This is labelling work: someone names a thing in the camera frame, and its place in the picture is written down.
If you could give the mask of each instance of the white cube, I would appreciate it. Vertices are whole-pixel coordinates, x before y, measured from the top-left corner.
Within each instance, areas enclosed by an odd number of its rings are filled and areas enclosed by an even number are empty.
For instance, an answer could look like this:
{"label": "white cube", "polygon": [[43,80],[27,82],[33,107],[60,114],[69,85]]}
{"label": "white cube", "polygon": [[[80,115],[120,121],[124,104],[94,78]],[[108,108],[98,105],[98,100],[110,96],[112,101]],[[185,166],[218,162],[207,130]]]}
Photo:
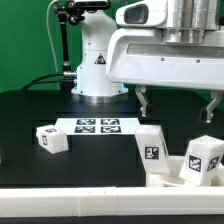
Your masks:
{"label": "white cube", "polygon": [[52,154],[68,150],[66,133],[54,125],[38,127],[36,136],[39,145]]}
{"label": "white cube", "polygon": [[169,173],[169,157],[160,125],[139,125],[135,138],[146,173]]}
{"label": "white cube", "polygon": [[224,141],[202,136],[190,141],[180,177],[195,185],[210,183],[224,153]]}

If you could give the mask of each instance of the black table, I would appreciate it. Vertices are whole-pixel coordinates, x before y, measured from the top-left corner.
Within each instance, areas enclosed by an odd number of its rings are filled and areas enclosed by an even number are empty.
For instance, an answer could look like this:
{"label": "black table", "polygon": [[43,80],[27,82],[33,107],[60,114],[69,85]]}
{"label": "black table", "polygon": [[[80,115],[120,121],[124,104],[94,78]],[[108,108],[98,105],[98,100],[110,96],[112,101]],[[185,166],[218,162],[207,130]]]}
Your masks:
{"label": "black table", "polygon": [[[57,118],[137,117],[141,124],[159,124],[170,155],[184,155],[188,142],[202,135],[224,139],[224,113],[216,109],[211,124],[200,123],[200,109],[208,102],[196,93],[153,89],[148,98],[153,104],[151,118],[141,116],[141,105],[132,91],[128,99],[97,105],[79,102],[72,94],[60,91],[0,94],[0,188],[145,186],[145,172],[133,135],[68,136],[69,151],[54,155],[41,148],[36,127],[55,124]],[[221,223],[223,216],[214,217],[217,224]],[[196,223],[204,220],[204,223],[213,223],[214,217],[73,217],[62,218],[62,222],[148,223],[152,220],[152,223],[171,223],[185,220]],[[46,223],[57,223],[56,220],[60,219],[36,219]]]}

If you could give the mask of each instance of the green wall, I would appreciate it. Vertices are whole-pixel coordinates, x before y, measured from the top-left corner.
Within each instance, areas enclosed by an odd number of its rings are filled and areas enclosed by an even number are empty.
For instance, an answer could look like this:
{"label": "green wall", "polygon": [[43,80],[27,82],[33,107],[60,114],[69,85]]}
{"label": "green wall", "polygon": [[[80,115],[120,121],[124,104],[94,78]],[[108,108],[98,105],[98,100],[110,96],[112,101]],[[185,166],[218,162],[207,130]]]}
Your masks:
{"label": "green wall", "polygon": [[[34,78],[55,72],[46,28],[46,11],[50,2],[51,0],[1,0],[0,92],[21,89]],[[125,1],[121,0],[107,14],[114,17],[116,8],[124,4]],[[60,30],[53,10],[50,13],[50,27],[61,70]],[[69,26],[68,34],[71,62],[76,70],[81,62],[80,26]],[[57,87],[38,85],[34,88]]]}

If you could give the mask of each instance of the white plastic housing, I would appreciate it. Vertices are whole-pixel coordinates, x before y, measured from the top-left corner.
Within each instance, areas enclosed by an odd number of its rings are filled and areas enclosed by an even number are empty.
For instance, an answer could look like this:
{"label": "white plastic housing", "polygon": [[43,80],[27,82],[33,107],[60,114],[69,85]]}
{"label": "white plastic housing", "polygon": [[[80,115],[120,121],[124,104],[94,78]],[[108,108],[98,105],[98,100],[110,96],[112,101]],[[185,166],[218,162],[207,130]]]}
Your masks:
{"label": "white plastic housing", "polygon": [[148,7],[148,19],[145,24],[134,24],[134,27],[155,27],[166,21],[168,13],[167,0],[145,0],[118,9],[116,13],[117,24],[124,27],[133,27],[133,24],[127,24],[125,22],[124,14],[128,8],[138,5]]}
{"label": "white plastic housing", "polygon": [[83,57],[77,69],[77,86],[72,93],[90,97],[111,97],[127,92],[123,85],[106,76],[109,40],[116,23],[102,10],[85,13],[82,25]]}
{"label": "white plastic housing", "polygon": [[224,90],[224,57],[222,51],[216,49],[224,46],[223,30],[207,31],[204,43],[189,49],[181,45],[166,45],[161,39],[162,31],[159,29],[116,31],[108,49],[107,75],[110,80],[138,85]]}
{"label": "white plastic housing", "polygon": [[54,125],[38,127],[36,136],[39,145],[52,154],[68,150],[66,133]]}

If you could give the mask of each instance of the white block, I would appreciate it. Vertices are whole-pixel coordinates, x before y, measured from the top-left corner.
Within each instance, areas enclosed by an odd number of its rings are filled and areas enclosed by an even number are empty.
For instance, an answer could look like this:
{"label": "white block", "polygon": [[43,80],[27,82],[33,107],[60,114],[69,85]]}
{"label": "white block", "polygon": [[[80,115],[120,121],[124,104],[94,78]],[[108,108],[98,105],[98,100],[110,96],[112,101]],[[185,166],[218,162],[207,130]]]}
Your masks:
{"label": "white block", "polygon": [[224,153],[224,141],[202,136],[190,141],[180,177],[195,185],[210,183]]}
{"label": "white block", "polygon": [[78,216],[117,215],[116,187],[79,190]]}
{"label": "white block", "polygon": [[179,177],[183,165],[183,156],[169,156],[168,165],[170,173],[151,173],[146,176],[147,187],[181,187],[184,180]]}
{"label": "white block", "polygon": [[213,186],[224,186],[224,166],[222,164],[219,165],[217,174],[213,179]]}
{"label": "white block", "polygon": [[161,126],[139,125],[135,138],[146,173],[169,173],[169,155]]}
{"label": "white block", "polygon": [[66,133],[54,125],[38,127],[36,136],[39,145],[52,154],[68,150]]}

